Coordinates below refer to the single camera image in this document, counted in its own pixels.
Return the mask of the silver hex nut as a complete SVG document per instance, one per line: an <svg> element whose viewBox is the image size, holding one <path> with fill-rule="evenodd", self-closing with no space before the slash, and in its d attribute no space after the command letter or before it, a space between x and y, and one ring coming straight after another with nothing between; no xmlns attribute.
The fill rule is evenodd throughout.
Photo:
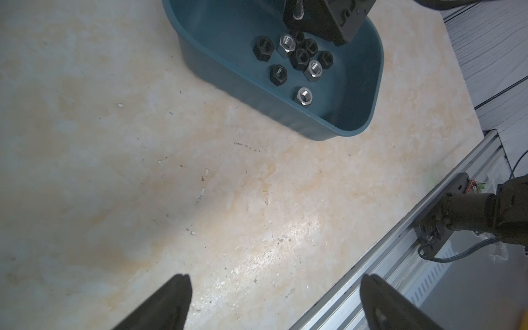
<svg viewBox="0 0 528 330"><path fill-rule="evenodd" d="M305 15L305 9L303 5L303 0L296 0L294 4L294 9L292 12L292 16L294 20L300 21L304 18L304 15Z"/></svg>
<svg viewBox="0 0 528 330"><path fill-rule="evenodd" d="M294 96L294 101L303 107L309 107L313 102L313 93L307 87L300 87Z"/></svg>
<svg viewBox="0 0 528 330"><path fill-rule="evenodd" d="M279 39L277 51L282 57L291 56L296 50L296 40L290 34L282 34Z"/></svg>
<svg viewBox="0 0 528 330"><path fill-rule="evenodd" d="M309 82L318 81L323 74L323 66L318 60L311 60L308 63L304 74Z"/></svg>

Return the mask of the black hex nut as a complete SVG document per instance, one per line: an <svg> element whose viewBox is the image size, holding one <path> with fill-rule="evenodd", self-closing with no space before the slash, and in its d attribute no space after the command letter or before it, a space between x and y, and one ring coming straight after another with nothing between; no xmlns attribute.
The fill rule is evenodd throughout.
<svg viewBox="0 0 528 330"><path fill-rule="evenodd" d="M296 44L303 44L305 40L305 34L302 31L291 31L291 36L294 38Z"/></svg>
<svg viewBox="0 0 528 330"><path fill-rule="evenodd" d="M276 86L284 85L288 79L287 70L282 65L273 65L269 74L270 81Z"/></svg>
<svg viewBox="0 0 528 330"><path fill-rule="evenodd" d="M262 62L268 62L273 55L275 50L273 41L266 36L258 36L254 47L253 52L257 60Z"/></svg>
<svg viewBox="0 0 528 330"><path fill-rule="evenodd" d="M310 58L313 58L318 53L318 44L312 38L307 38L302 43L302 48L307 51Z"/></svg>
<svg viewBox="0 0 528 330"><path fill-rule="evenodd" d="M318 55L318 62L321 64L323 70L328 70L334 64L334 56L330 51L321 51Z"/></svg>
<svg viewBox="0 0 528 330"><path fill-rule="evenodd" d="M303 48L296 49L290 56L291 66L298 71L305 71L310 60L309 52Z"/></svg>

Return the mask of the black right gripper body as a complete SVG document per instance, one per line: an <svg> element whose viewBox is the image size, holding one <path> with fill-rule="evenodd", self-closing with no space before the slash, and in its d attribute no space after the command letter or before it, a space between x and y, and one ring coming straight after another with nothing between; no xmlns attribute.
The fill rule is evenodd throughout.
<svg viewBox="0 0 528 330"><path fill-rule="evenodd" d="M303 0L304 18L294 20L296 0L287 0L283 22L294 31L307 32L341 46L353 40L375 0Z"/></svg>

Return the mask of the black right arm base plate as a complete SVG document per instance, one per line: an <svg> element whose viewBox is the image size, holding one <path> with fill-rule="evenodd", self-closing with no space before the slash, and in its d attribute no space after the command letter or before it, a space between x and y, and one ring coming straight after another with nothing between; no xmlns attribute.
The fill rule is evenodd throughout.
<svg viewBox="0 0 528 330"><path fill-rule="evenodd" d="M451 179L429 202L425 209L418 214L412 224L417 234L419 254L428 258L437 257L437 253L447 243L453 231L448 229L444 198L465 194L470 178L467 173L458 173Z"/></svg>

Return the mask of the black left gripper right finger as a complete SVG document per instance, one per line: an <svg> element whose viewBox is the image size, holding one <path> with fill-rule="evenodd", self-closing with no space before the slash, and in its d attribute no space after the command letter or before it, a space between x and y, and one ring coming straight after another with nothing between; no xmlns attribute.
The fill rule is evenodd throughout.
<svg viewBox="0 0 528 330"><path fill-rule="evenodd" d="M370 329L441 329L376 274L362 276L360 300Z"/></svg>

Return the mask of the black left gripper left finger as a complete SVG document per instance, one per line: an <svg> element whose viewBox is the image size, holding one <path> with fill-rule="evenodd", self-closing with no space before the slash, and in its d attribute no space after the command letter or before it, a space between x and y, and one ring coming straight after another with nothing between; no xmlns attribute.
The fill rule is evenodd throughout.
<svg viewBox="0 0 528 330"><path fill-rule="evenodd" d="M176 274L114 329L183 329L192 300L188 274Z"/></svg>

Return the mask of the teal plastic storage box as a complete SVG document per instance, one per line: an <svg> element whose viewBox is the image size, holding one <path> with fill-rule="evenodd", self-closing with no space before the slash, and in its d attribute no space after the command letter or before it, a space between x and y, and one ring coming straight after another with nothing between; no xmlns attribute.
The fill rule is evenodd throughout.
<svg viewBox="0 0 528 330"><path fill-rule="evenodd" d="M309 82L278 52L268 62L253 52L258 36L278 46L280 36L290 32L283 22L285 2L165 1L163 7L185 63L199 78L309 139L362 133L374 115L384 64L373 22L367 15L353 40L341 46L314 37L320 51L333 54L334 64ZM286 68L284 85L270 81L273 65ZM300 87L313 93L309 107L294 101Z"/></svg>

